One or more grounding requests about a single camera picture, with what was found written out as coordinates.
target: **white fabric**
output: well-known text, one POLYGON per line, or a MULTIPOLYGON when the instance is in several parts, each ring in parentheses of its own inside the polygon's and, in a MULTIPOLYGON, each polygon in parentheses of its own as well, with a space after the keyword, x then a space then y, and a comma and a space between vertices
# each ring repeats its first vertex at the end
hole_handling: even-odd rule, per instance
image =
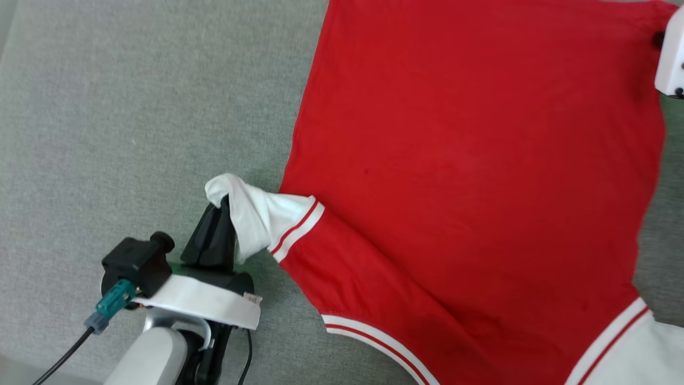
POLYGON ((231 221, 239 243, 235 261, 240 264, 270 245, 275 247, 315 203, 314 197, 265 192, 233 174, 213 178, 207 182, 205 192, 217 208, 226 195, 230 196, 231 221))
POLYGON ((684 329, 638 319, 603 356, 583 385, 684 384, 684 329))
POLYGON ((273 258, 275 258, 278 263, 281 263, 282 260, 285 259, 287 253, 290 251, 290 247, 292 247, 292 245, 294 245, 299 238, 311 231, 316 223, 318 223, 318 220, 321 218, 321 216, 323 216, 323 211, 325 210, 323 204, 316 202, 315 205, 316 206, 313 208, 313 210, 311 210, 311 213, 308 214, 308 217, 306 217, 303 222, 298 223, 296 227, 293 227, 292 231, 287 234, 287 236, 282 240, 281 244, 269 246, 269 251, 271 251, 273 258))
POLYGON ((580 385, 584 375, 590 370, 608 345, 622 332, 634 317, 644 311, 644 309, 646 309, 646 303, 643 299, 637 298, 627 307, 627 309, 620 313, 620 315, 617 316, 617 318, 615 318, 589 346, 589 349, 584 352, 579 361, 577 361, 573 371, 565 381, 565 385, 580 385))

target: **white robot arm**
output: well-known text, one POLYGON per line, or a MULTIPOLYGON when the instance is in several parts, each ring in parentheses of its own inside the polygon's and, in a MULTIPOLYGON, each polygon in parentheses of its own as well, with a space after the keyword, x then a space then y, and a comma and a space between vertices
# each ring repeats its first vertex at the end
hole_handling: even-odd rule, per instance
POLYGON ((684 99, 684 8, 679 8, 668 22, 655 88, 669 97, 684 99))
MULTIPOLYGON (((171 275, 152 298, 133 300, 147 311, 143 333, 109 375, 105 385, 213 384, 220 370, 202 375, 200 365, 205 360, 199 357, 193 360, 192 356, 214 350, 220 369, 223 351, 215 350, 225 349, 228 336, 215 335, 216 323, 223 325, 218 329, 228 334, 231 327, 255 330, 261 313, 260 301, 260 297, 250 293, 240 295, 192 277, 171 275), (195 346, 192 346, 194 341, 187 339, 189 332, 173 328, 181 321, 203 329, 204 336, 194 343, 195 346), (179 382, 182 377, 189 381, 179 382)), ((217 370, 211 365, 205 367, 208 371, 217 370)))

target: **white stripe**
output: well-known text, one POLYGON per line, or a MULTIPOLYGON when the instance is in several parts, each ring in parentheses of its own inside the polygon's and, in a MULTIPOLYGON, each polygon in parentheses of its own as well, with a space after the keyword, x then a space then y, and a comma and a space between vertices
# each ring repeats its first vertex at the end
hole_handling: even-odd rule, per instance
POLYGON ((663 344, 661 336, 653 334, 654 324, 653 314, 645 312, 601 358, 583 385, 681 385, 682 372, 677 369, 677 359, 668 359, 670 353, 678 353, 681 349, 668 351, 676 343, 663 344))
POLYGON ((612 342, 624 327, 645 308, 646 303, 644 300, 637 298, 627 307, 627 309, 620 313, 620 315, 617 316, 589 346, 589 349, 584 352, 579 361, 577 361, 573 371, 570 372, 570 376, 568 376, 568 379, 565 381, 565 385, 578 385, 582 380, 582 377, 584 377, 589 368, 594 364, 601 353, 603 353, 610 342, 612 342))
MULTIPOLYGON (((322 315, 323 317, 323 322, 327 326, 331 325, 340 325, 344 327, 348 327, 353 330, 358 330, 359 332, 362 332, 364 334, 368 334, 369 336, 372 336, 376 340, 384 343, 385 345, 391 347, 394 349, 397 353, 399 353, 401 356, 403 356, 407 361, 409 361, 418 371, 422 376, 427 380, 428 385, 439 385, 439 382, 437 382, 437 379, 430 373, 427 367, 423 365, 423 363, 416 357, 413 353, 411 353, 410 350, 408 350, 405 346, 403 346, 399 341, 395 340, 394 338, 390 337, 388 334, 385 334, 384 332, 370 326, 366 325, 365 323, 361 323, 358 321, 354 321, 351 319, 343 318, 340 316, 330 316, 330 315, 322 315)), ((350 332, 348 330, 342 330, 338 329, 335 327, 328 327, 327 328, 328 333, 331 334, 341 334, 343 336, 348 336, 355 338, 359 341, 362 341, 364 343, 367 343, 368 345, 371 345, 372 347, 376 348, 377 350, 380 350, 382 353, 385 353, 387 356, 392 358, 394 361, 398 362, 406 371, 413 376, 414 380, 418 382, 419 384, 423 383, 423 380, 421 380, 420 376, 418 376, 418 373, 416 373, 413 369, 411 369, 411 366, 406 363, 401 357, 397 356, 394 354, 391 350, 387 349, 386 347, 383 347, 381 344, 376 343, 375 341, 366 338, 364 336, 361 336, 360 334, 350 332)))
POLYGON ((278 263, 281 263, 282 260, 285 259, 287 253, 289 253, 290 251, 290 247, 292 247, 292 245, 294 245, 295 242, 297 242, 301 237, 306 235, 306 233, 311 231, 311 229, 313 229, 314 226, 316 226, 316 223, 318 223, 318 220, 320 220, 324 210, 325 207, 320 202, 317 202, 316 207, 313 209, 313 211, 304 221, 304 223, 302 223, 301 226, 297 227, 294 231, 287 235, 287 237, 283 240, 280 249, 278 249, 278 251, 276 251, 276 253, 273 254, 273 258, 275 258, 278 263))
POLYGON ((235 261, 239 264, 269 245, 275 247, 316 201, 314 197, 270 194, 233 174, 208 181, 205 192, 207 199, 218 208, 223 198, 230 196, 231 222, 239 245, 235 261))

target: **gray fabric surface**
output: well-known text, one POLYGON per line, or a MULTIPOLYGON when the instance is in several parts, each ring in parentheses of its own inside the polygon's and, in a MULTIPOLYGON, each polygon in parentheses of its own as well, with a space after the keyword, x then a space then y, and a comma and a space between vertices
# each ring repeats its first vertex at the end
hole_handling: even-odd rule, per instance
MULTIPOLYGON (((37 368, 11 360, 0 354, 0 384, 28 385, 45 373, 45 368, 37 368)), ((64 374, 60 371, 50 377, 49 385, 98 385, 102 383, 64 374)))
POLYGON ((656 319, 684 327, 684 101, 662 98, 668 135, 634 283, 656 319))
POLYGON ((0 59, 5 50, 7 34, 10 32, 16 0, 0 0, 0 59))
MULTIPOLYGON (((48 367, 98 300, 100 259, 155 230, 179 247, 230 171, 276 190, 325 0, 21 0, 0 62, 0 353, 48 367)), ((642 233, 636 282, 684 325, 684 103, 642 233)), ((265 299, 247 384, 411 384, 372 348, 325 333, 269 256, 245 265, 265 299)), ((125 312, 64 371, 103 380, 140 333, 125 312)), ((234 384, 246 339, 229 344, 234 384)))

